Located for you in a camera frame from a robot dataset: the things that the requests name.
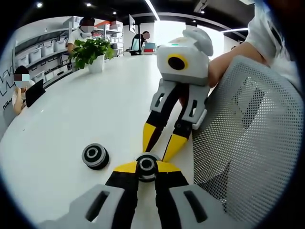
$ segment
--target ceiling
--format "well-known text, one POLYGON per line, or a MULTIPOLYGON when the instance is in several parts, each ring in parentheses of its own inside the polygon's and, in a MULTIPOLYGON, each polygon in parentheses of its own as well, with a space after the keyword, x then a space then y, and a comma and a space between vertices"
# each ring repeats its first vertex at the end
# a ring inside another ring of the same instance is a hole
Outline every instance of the ceiling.
MULTIPOLYGON (((19 26, 45 18, 61 16, 92 16, 103 20, 119 20, 128 23, 128 14, 151 13, 144 0, 41 0, 43 7, 29 10, 19 26)), ((196 23, 216 30, 225 30, 219 24, 229 28, 244 28, 254 16, 254 6, 245 5, 239 0, 207 0, 204 8, 205 14, 194 12, 194 9, 202 6, 206 0, 151 0, 157 12, 169 12, 191 15, 190 18, 160 16, 161 20, 185 21, 186 24, 194 24, 193 16, 204 18, 205 21, 196 20, 196 23)), ((136 18, 136 23, 152 22, 154 16, 136 18)))

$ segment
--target white shirt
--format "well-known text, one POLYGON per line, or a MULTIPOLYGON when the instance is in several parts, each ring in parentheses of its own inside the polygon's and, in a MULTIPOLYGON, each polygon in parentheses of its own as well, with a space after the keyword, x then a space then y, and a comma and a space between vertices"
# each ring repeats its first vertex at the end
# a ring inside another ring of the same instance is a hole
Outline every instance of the white shirt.
MULTIPOLYGON (((25 83, 26 83, 26 86, 25 86, 26 87, 26 91, 35 84, 35 82, 33 80, 30 80, 30 81, 25 82, 25 83)), ((25 92, 21 93, 21 98, 23 100, 23 104, 25 104, 25 92)), ((12 102, 13 107, 14 107, 14 105, 16 103, 16 100, 17 100, 17 92, 14 90, 13 96, 11 98, 11 102, 12 102)))
POLYGON ((267 6, 255 5, 255 17, 249 22, 246 42, 252 44, 267 60, 271 69, 302 91, 301 80, 293 57, 288 53, 285 39, 271 20, 267 6))
POLYGON ((80 30, 79 28, 77 28, 77 30, 74 30, 74 31, 70 34, 67 43, 68 43, 68 44, 69 44, 69 43, 74 44, 74 42, 75 42, 76 40, 80 40, 80 41, 82 41, 82 42, 85 42, 85 41, 87 41, 87 39, 88 39, 88 37, 86 36, 86 34, 83 33, 83 32, 81 32, 81 30, 80 30))

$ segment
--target white sleeve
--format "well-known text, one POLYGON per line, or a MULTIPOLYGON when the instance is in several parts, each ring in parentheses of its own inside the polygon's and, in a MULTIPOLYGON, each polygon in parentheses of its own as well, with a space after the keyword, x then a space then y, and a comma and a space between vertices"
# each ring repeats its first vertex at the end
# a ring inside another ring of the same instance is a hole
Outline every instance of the white sleeve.
POLYGON ((69 43, 74 44, 75 40, 77 40, 77 39, 75 37, 75 32, 73 31, 68 38, 67 44, 69 44, 69 43))
POLYGON ((245 41, 252 44, 270 62, 275 57, 276 47, 260 19, 260 16, 264 17, 262 14, 263 12, 255 7, 255 16, 248 24, 249 34, 245 41))
POLYGON ((30 87, 32 87, 35 84, 33 80, 30 80, 29 83, 30 83, 30 87))
POLYGON ((14 108, 14 105, 15 105, 15 103, 16 103, 16 100, 17 100, 17 94, 16 94, 16 92, 15 92, 15 90, 14 90, 13 96, 12 96, 12 98, 11 98, 11 104, 13 105, 13 108, 14 108))

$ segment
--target window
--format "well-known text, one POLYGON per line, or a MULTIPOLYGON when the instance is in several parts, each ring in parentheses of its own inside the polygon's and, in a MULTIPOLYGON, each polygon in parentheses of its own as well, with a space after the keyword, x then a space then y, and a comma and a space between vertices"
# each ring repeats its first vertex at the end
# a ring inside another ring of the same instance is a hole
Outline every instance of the window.
POLYGON ((154 22, 154 42, 162 45, 177 37, 183 37, 185 22, 178 21, 155 21, 154 22))

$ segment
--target mesh chair back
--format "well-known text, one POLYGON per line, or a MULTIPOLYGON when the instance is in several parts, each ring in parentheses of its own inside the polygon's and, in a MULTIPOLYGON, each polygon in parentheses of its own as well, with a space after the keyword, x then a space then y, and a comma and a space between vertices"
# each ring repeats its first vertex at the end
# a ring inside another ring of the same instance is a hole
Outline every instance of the mesh chair back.
POLYGON ((255 226, 285 190, 300 153, 303 101, 268 67, 236 57, 193 132, 194 182, 255 226))

